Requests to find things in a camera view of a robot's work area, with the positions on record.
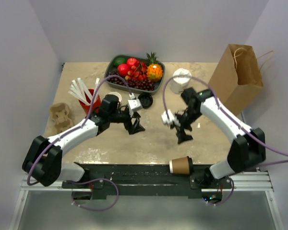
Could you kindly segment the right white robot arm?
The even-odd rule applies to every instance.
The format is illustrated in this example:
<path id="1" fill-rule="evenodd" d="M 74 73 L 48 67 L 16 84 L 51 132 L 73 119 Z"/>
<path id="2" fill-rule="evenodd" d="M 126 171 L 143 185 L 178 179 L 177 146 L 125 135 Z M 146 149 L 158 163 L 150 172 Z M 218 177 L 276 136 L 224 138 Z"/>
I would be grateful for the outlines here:
<path id="1" fill-rule="evenodd" d="M 196 92 L 193 88 L 187 88 L 181 97 L 187 108 L 182 114 L 174 115 L 173 127 L 177 130 L 178 143 L 192 140 L 192 136 L 185 131 L 191 131 L 191 124 L 202 115 L 214 122 L 231 143 L 227 158 L 205 171 L 203 179 L 207 187 L 216 188 L 221 178 L 241 173 L 265 161 L 266 152 L 261 145 L 265 142 L 264 132 L 237 119 L 213 96 L 211 90 Z"/>

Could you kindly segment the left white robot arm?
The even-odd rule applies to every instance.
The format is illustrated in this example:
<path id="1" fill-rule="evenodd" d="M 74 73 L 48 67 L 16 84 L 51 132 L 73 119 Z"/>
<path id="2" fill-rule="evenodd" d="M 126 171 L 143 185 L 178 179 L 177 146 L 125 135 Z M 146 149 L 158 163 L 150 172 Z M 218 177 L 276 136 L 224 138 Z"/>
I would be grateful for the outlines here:
<path id="1" fill-rule="evenodd" d="M 34 138 L 22 170 L 43 186 L 62 180 L 73 181 L 79 188 L 87 187 L 90 182 L 87 170 L 78 163 L 63 163 L 63 156 L 87 139 L 100 135 L 111 123 L 122 123 L 130 135 L 144 131 L 138 114 L 141 108 L 140 100 L 134 95 L 131 95 L 125 106 L 120 107 L 119 98 L 107 94 L 100 106 L 79 124 L 49 138 Z"/>

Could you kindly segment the brown pulp cup carrier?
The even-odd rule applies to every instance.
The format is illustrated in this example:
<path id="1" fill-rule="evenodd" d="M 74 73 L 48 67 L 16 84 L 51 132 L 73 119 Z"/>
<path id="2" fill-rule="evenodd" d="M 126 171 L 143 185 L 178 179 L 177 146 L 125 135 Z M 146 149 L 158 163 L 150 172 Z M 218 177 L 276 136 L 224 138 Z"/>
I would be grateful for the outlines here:
<path id="1" fill-rule="evenodd" d="M 54 122 L 56 133 L 62 133 L 74 126 L 70 108 L 66 103 L 57 103 L 49 108 L 49 118 Z"/>

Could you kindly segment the brown paper cups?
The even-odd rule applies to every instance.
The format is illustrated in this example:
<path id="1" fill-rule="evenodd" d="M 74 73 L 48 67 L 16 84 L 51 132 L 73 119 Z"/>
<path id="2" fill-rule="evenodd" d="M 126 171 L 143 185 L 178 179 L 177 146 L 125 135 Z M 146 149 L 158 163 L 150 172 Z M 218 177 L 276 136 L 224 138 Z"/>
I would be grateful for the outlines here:
<path id="1" fill-rule="evenodd" d="M 120 93 L 118 93 L 118 92 L 109 92 L 108 94 L 117 96 L 118 99 L 119 99 L 119 102 L 120 103 L 122 102 L 122 95 Z"/>

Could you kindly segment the brown paper coffee cup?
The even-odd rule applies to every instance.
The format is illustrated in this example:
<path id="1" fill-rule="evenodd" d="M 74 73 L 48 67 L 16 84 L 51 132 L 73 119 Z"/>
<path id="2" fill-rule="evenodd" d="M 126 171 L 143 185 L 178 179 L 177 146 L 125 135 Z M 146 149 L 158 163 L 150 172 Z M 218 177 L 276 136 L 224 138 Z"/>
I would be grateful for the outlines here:
<path id="1" fill-rule="evenodd" d="M 169 161 L 169 170 L 170 170 L 171 174 L 189 175 L 187 157 L 170 160 Z"/>

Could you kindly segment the brown paper bag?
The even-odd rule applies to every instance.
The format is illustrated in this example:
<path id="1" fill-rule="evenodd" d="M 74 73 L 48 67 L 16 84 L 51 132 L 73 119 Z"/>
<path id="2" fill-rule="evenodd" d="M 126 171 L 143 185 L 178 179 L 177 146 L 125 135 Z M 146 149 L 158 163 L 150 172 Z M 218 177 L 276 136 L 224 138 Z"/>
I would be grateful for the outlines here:
<path id="1" fill-rule="evenodd" d="M 263 89 L 261 69 L 252 46 L 229 44 L 208 85 L 234 115 L 240 114 Z"/>

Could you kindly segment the black coffee cup lid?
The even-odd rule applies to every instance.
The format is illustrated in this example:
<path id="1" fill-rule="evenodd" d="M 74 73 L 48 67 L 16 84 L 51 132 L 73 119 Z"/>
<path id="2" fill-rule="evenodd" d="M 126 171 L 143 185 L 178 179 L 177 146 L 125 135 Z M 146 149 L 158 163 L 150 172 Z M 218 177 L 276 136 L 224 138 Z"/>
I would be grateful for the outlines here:
<path id="1" fill-rule="evenodd" d="M 187 156 L 187 162 L 188 162 L 188 173 L 191 174 L 193 172 L 193 161 L 192 161 L 192 158 Z"/>

